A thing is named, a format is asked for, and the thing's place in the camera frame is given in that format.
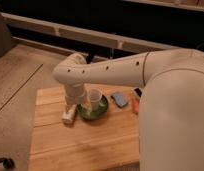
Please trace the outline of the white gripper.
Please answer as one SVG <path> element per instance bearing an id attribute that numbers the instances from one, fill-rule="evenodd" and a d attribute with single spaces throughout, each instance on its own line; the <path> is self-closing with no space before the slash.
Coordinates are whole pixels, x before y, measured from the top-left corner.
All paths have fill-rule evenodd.
<path id="1" fill-rule="evenodd" d="M 83 104 L 86 101 L 86 89 L 83 84 L 65 85 L 65 100 L 70 104 Z"/>

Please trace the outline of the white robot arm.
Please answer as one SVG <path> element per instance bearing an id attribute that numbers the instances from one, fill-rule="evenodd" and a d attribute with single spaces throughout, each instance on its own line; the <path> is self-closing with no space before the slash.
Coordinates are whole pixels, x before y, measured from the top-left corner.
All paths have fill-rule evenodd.
<path id="1" fill-rule="evenodd" d="M 74 53 L 53 76 L 76 104 L 86 83 L 141 88 L 140 171 L 204 171 L 204 52 L 171 49 L 92 64 Z"/>

